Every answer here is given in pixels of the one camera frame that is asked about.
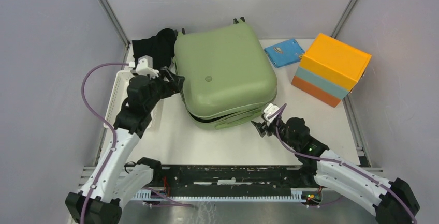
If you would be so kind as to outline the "green hard-shell suitcase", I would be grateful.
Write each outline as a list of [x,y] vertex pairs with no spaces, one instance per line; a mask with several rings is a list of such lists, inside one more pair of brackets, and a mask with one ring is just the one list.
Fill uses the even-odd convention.
[[220,130],[257,118],[277,95],[277,76],[245,18],[205,32],[175,33],[174,64],[192,121]]

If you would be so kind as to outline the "white plastic basket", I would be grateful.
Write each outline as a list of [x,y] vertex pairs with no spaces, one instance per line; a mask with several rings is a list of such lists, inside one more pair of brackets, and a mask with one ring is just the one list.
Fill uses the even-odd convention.
[[[116,78],[113,84],[111,97],[108,103],[107,112],[105,119],[108,123],[114,124],[117,114],[121,110],[123,101],[127,98],[127,87],[129,85],[130,79],[134,75],[130,70],[121,70],[116,74]],[[148,125],[147,129],[151,131],[158,131],[160,127],[160,122],[162,120],[164,101],[160,100],[155,108],[151,112],[152,120]]]

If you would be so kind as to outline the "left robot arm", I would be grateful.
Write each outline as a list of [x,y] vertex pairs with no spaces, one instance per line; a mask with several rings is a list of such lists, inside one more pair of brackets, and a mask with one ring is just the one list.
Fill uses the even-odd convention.
[[122,169],[152,120],[151,112],[162,100],[183,89],[184,76],[146,68],[129,80],[127,97],[113,124],[105,121],[113,140],[88,181],[78,193],[70,192],[65,204],[76,223],[118,223],[126,204],[145,185],[162,182],[160,162],[140,159],[131,173],[118,180]]

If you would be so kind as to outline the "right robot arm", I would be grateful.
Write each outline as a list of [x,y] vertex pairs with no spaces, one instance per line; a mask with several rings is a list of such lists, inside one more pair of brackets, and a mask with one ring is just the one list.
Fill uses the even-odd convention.
[[275,135],[299,159],[299,181],[306,187],[315,184],[331,189],[357,203],[377,223],[417,223],[420,205],[408,182],[389,180],[345,159],[310,134],[304,119],[280,117],[252,122],[261,137]]

